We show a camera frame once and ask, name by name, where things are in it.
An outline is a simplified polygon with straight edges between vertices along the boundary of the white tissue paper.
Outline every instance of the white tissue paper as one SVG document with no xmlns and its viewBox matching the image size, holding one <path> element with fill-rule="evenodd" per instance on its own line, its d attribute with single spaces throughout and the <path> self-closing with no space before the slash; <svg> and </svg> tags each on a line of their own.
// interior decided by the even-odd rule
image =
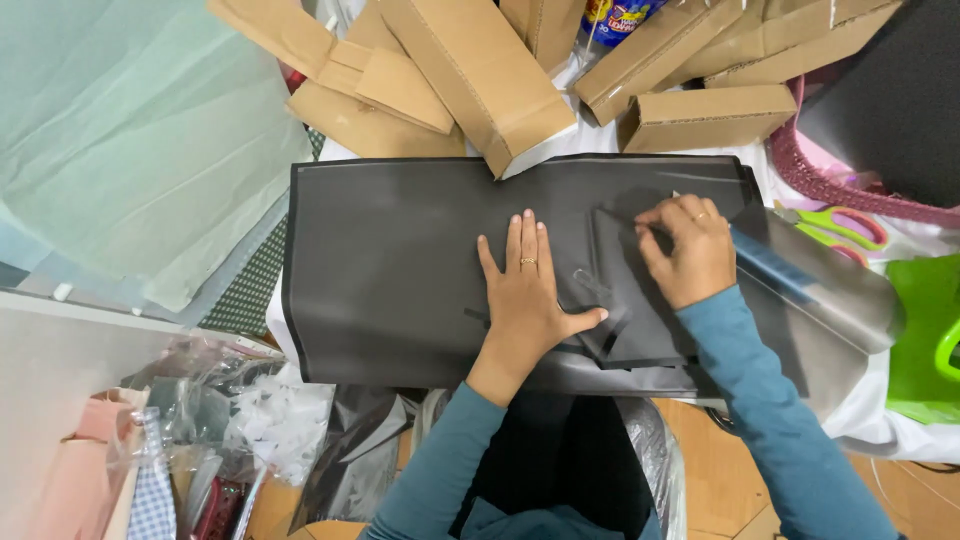
<svg viewBox="0 0 960 540">
<path fill-rule="evenodd" d="M 252 449 L 258 469 L 269 466 L 291 485 L 303 485 L 326 436 L 335 388 L 304 383 L 293 364 L 261 375 L 232 398 L 239 410 L 224 431 L 224 447 Z"/>
</svg>

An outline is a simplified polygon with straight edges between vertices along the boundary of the mint green paper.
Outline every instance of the mint green paper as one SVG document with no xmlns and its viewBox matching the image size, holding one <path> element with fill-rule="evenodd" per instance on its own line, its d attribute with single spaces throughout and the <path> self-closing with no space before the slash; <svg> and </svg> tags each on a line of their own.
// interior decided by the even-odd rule
<svg viewBox="0 0 960 540">
<path fill-rule="evenodd" d="M 202 0 L 8 2 L 0 205 L 179 311 L 309 160 L 276 60 Z"/>
</svg>

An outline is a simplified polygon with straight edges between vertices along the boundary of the teal sleeve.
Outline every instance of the teal sleeve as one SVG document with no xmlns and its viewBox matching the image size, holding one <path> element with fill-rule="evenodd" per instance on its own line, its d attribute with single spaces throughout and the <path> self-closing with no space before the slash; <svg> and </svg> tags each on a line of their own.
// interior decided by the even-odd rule
<svg viewBox="0 0 960 540">
<path fill-rule="evenodd" d="M 365 529 L 371 540 L 431 540 L 447 532 L 507 409 L 461 383 Z"/>
<path fill-rule="evenodd" d="M 895 540 L 873 494 L 760 341 L 738 286 L 678 312 L 770 489 L 789 540 Z"/>
</svg>

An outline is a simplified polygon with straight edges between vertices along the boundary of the pink basket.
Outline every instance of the pink basket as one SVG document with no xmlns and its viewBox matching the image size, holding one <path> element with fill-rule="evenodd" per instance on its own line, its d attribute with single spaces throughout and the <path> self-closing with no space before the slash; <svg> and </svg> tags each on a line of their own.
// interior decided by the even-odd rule
<svg viewBox="0 0 960 540">
<path fill-rule="evenodd" d="M 798 112 L 770 135 L 770 145 L 774 166 L 780 173 L 780 177 L 791 187 L 815 201 L 933 223 L 948 229 L 960 229 L 960 207 L 938 209 L 831 182 L 824 171 L 815 167 L 804 156 L 797 141 L 797 116 L 800 114 L 800 103 L 804 99 L 804 77 L 793 79 L 787 85 L 793 92 L 794 99 L 797 100 Z"/>
</svg>

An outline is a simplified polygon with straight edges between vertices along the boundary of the scissors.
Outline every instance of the scissors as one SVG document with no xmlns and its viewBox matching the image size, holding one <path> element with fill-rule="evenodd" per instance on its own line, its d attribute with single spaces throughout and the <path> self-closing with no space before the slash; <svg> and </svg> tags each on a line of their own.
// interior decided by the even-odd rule
<svg viewBox="0 0 960 540">
<path fill-rule="evenodd" d="M 828 246 L 833 251 L 845 255 L 867 265 L 867 258 L 843 239 L 836 238 L 827 232 L 834 233 L 841 238 L 852 241 L 854 244 L 868 251 L 878 251 L 886 247 L 889 238 L 886 230 L 869 215 L 847 207 L 826 207 L 819 210 L 798 210 L 785 208 L 780 201 L 774 204 L 774 213 L 793 224 L 797 229 L 811 236 L 814 240 Z M 853 229 L 836 218 L 841 217 L 855 223 L 869 236 L 857 229 Z"/>
</svg>

